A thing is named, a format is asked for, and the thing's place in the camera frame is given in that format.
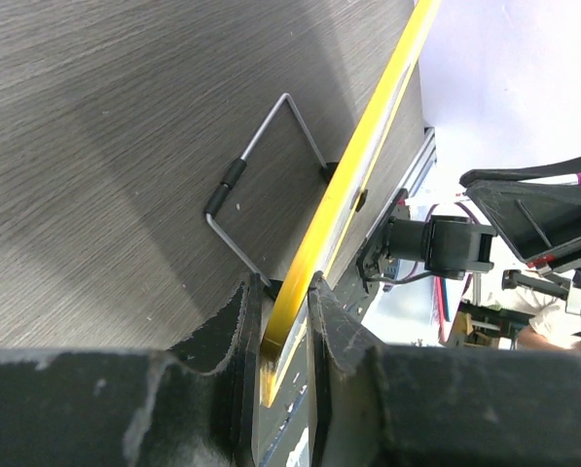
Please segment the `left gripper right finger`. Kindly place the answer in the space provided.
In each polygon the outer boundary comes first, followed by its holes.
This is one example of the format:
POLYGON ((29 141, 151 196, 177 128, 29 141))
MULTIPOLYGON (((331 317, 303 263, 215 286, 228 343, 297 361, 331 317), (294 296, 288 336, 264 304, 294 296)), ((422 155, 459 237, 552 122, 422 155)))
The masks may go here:
POLYGON ((308 290, 314 466, 581 466, 581 354, 389 345, 308 290))

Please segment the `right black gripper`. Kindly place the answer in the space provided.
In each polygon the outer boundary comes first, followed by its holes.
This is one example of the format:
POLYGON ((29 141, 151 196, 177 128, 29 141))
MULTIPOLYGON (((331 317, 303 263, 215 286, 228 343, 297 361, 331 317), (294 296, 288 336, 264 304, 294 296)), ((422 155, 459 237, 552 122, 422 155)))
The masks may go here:
POLYGON ((524 168, 472 169, 459 184, 469 186, 466 195, 521 262, 559 273, 581 269, 581 186, 519 181, 579 172, 581 157, 524 168))

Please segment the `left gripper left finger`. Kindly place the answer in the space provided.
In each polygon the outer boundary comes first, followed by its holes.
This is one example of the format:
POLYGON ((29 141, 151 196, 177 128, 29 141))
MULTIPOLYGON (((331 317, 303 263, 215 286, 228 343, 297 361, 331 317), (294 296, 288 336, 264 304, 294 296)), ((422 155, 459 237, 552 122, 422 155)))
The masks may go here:
POLYGON ((0 348, 0 466, 253 466, 262 289, 168 349, 0 348))

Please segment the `orange framed whiteboard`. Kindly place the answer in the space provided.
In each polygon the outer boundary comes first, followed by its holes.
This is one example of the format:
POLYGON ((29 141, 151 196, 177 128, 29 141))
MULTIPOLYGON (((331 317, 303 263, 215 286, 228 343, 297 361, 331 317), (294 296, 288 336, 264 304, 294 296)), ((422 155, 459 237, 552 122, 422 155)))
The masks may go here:
POLYGON ((439 6, 416 3, 281 283, 260 346, 260 402, 267 408, 305 333, 301 309, 311 279, 334 263, 439 6))

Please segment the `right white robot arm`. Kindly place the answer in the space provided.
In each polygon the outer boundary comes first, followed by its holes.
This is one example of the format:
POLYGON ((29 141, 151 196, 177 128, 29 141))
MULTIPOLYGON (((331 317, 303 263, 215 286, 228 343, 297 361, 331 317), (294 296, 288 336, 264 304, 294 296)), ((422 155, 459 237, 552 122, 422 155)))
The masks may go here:
POLYGON ((500 237, 521 263, 543 276, 573 271, 581 288, 581 157, 525 168, 474 169, 459 183, 486 223, 446 215, 412 220, 395 210, 407 196, 400 191, 358 254, 365 284, 394 284, 381 270, 381 263, 391 260, 420 262, 426 275, 452 279, 488 272, 494 266, 492 242, 500 237))

